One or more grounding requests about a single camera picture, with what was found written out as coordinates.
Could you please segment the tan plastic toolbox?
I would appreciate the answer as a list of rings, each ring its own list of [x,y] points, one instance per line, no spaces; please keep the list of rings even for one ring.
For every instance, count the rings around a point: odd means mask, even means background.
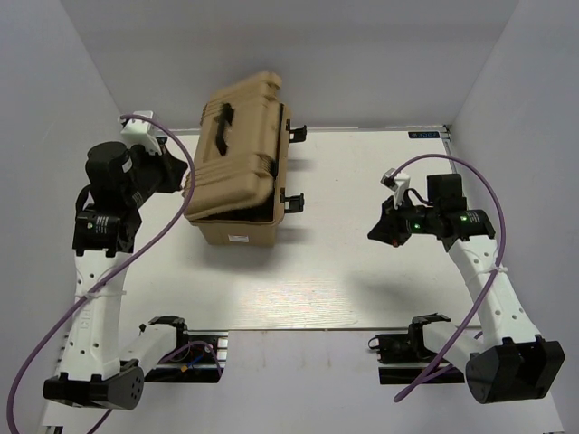
[[[217,90],[204,105],[184,216],[210,245],[270,248],[276,242],[291,121],[278,96],[281,84],[277,73],[261,71]],[[234,117],[225,132],[227,154],[220,156],[214,139],[223,103],[232,105]]]

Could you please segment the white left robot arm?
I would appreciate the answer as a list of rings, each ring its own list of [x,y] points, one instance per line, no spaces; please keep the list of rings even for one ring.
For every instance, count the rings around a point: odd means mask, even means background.
[[[155,356],[180,361],[191,350],[184,320],[156,318],[126,349],[119,348],[119,316],[128,271],[137,255],[140,207],[155,193],[175,193],[187,169],[172,156],[166,139],[157,149],[109,141],[92,147],[85,171],[89,183],[75,203],[72,248],[75,297],[71,330],[57,373],[43,385],[49,401],[77,408],[132,410]]]

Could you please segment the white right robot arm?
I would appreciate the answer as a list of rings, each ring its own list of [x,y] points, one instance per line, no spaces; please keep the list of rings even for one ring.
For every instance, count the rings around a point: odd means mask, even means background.
[[[395,248],[413,235],[440,241],[464,280],[482,332],[474,338],[442,314],[416,316],[405,338],[384,339],[383,360],[425,361],[426,382],[438,372],[439,363],[448,363],[463,374],[470,393],[482,404],[544,398],[565,359],[563,348],[547,341],[525,313],[499,263],[490,219],[468,207],[461,177],[428,176],[427,197],[418,203],[409,197],[409,175],[388,172],[381,182],[393,194],[383,202],[369,239]]]

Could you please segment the black toolbox latch lower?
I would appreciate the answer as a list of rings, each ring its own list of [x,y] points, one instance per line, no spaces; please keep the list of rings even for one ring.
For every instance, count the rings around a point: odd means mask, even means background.
[[[297,195],[287,196],[285,193],[280,194],[280,202],[283,205],[284,213],[301,213],[305,207],[305,195],[300,193]]]

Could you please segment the black toolbox latch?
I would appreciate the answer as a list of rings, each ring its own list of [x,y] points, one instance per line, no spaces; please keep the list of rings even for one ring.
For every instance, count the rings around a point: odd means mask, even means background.
[[[283,205],[284,213],[301,213],[305,207],[305,195],[300,193],[297,195],[287,196],[285,193],[280,194],[280,202]]]
[[[289,143],[302,143],[307,139],[308,128],[306,126],[291,128],[291,124],[286,127],[289,132]]]

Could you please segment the black toolbox latch upper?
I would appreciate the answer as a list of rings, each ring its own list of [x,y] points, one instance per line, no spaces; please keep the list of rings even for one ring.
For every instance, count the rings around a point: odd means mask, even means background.
[[[289,143],[302,143],[307,139],[308,128],[306,126],[291,128],[291,124],[286,127],[289,132]]]

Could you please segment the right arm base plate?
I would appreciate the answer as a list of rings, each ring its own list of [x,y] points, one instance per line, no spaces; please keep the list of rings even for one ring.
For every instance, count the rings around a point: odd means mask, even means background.
[[[433,359],[433,353],[423,358],[410,346],[408,334],[378,334],[368,340],[368,350],[377,355],[381,385],[409,385]],[[462,384],[464,375],[446,362],[429,374],[426,384]]]

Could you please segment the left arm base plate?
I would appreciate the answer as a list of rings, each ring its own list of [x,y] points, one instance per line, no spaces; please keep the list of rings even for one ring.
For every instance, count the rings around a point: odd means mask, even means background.
[[[189,340],[206,343],[195,344],[167,362],[158,364],[146,377],[149,383],[217,384],[224,373],[227,349],[227,332],[189,332]]]

